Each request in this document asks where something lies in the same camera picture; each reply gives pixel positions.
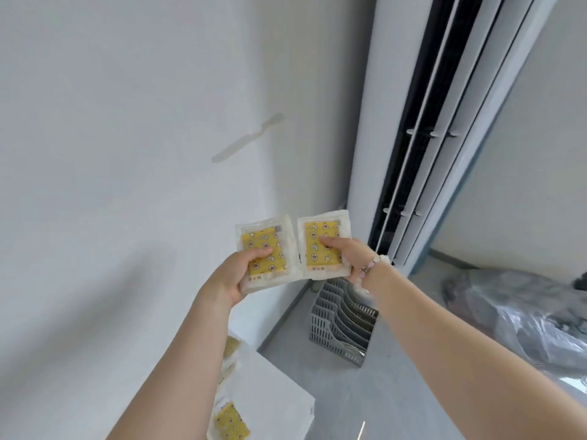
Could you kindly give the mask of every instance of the hand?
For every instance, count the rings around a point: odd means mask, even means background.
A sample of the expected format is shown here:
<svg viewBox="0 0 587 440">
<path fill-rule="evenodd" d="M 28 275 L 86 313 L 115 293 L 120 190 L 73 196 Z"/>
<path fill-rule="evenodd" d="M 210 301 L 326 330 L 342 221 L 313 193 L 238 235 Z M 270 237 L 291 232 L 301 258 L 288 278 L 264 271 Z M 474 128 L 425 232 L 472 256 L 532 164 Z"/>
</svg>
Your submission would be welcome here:
<svg viewBox="0 0 587 440">
<path fill-rule="evenodd" d="M 320 236 L 318 239 L 324 245 L 328 245 L 342 251 L 342 256 L 344 256 L 353 266 L 352 273 L 350 273 L 350 276 L 348 277 L 348 280 L 353 284 L 356 283 L 356 280 L 359 277 L 361 267 L 369 264 L 373 258 L 377 256 L 377 253 L 372 251 L 367 244 L 364 244 L 358 239 L 329 236 Z"/>
<path fill-rule="evenodd" d="M 202 286 L 198 295 L 204 292 L 205 294 L 225 299 L 230 304 L 230 307 L 238 304 L 243 298 L 238 284 L 245 276 L 249 262 L 257 258 L 265 258 L 272 251 L 273 248 L 271 247 L 268 249 L 236 251 L 218 266 Z"/>
</svg>

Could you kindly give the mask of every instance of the plastic bag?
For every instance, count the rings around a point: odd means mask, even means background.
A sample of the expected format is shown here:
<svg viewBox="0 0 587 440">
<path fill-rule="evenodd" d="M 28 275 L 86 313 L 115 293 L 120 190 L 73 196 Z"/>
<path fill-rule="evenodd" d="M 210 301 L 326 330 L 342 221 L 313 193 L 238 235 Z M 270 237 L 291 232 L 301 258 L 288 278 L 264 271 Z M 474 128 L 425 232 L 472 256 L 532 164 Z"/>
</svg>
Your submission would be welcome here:
<svg viewBox="0 0 587 440">
<path fill-rule="evenodd" d="M 587 291 L 537 274 L 487 269 L 446 281 L 443 298 L 455 315 L 587 394 Z"/>
<path fill-rule="evenodd" d="M 304 278 L 315 281 L 350 275 L 350 263 L 341 251 L 326 246 L 320 236 L 351 237 L 347 210 L 297 219 L 297 238 Z"/>
<path fill-rule="evenodd" d="M 273 247 L 273 252 L 269 256 L 249 263 L 248 274 L 240 282 L 243 294 L 302 279 L 293 231 L 290 217 L 287 215 L 237 225 L 239 251 Z"/>
</svg>

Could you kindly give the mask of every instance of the floor-standing air conditioner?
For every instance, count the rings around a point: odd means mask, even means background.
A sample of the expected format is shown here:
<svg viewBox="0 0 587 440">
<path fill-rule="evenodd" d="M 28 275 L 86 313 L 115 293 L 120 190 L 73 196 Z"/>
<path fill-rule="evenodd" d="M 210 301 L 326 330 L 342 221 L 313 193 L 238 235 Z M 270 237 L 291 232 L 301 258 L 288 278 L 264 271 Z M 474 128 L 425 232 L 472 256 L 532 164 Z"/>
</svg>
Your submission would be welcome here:
<svg viewBox="0 0 587 440">
<path fill-rule="evenodd" d="M 556 1 L 377 1 L 348 210 L 353 236 L 403 274 L 466 180 Z"/>
</svg>

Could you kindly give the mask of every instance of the plastic sheet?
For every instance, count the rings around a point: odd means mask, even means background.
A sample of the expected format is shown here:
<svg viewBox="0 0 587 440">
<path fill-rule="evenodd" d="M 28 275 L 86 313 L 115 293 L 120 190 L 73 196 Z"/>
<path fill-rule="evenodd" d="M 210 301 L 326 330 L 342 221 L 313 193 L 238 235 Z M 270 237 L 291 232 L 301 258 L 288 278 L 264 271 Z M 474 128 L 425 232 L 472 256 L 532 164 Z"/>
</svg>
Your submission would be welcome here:
<svg viewBox="0 0 587 440">
<path fill-rule="evenodd" d="M 444 283 L 443 297 L 448 310 L 562 387 L 587 394 L 587 291 L 532 273 L 467 270 Z"/>
</svg>

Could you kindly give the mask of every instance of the beaded bracelet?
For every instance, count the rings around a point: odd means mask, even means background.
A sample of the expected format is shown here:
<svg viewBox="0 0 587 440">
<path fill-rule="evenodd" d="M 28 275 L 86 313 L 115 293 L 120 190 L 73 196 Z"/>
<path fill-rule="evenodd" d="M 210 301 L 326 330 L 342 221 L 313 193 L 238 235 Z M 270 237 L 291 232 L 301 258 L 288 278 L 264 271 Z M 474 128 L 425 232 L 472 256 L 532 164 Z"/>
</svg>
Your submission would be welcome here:
<svg viewBox="0 0 587 440">
<path fill-rule="evenodd" d="M 373 258 L 373 260 L 371 260 L 371 261 L 369 262 L 369 264 L 367 264 L 366 266 L 363 266 L 363 267 L 361 267 L 361 272 L 359 273 L 359 277 L 357 278 L 357 281 L 356 281 L 356 284 L 355 284 L 355 285 L 356 285 L 358 288 L 362 288 L 362 287 L 361 287 L 361 282 L 363 282 L 363 278 L 364 278 L 365 276 L 367 276 L 367 273 L 369 273 L 369 271 L 370 271 L 370 270 L 371 270 L 371 269 L 372 269 L 372 268 L 375 266 L 375 264 L 377 264 L 379 261 L 386 262 L 386 263 L 388 263 L 389 265 L 391 265 L 391 264 L 392 264 L 392 263 L 391 263 L 391 261 L 389 260 L 389 257 L 388 257 L 388 256 L 385 256 L 385 255 L 377 255 L 377 256 L 375 256 L 375 258 Z"/>
</svg>

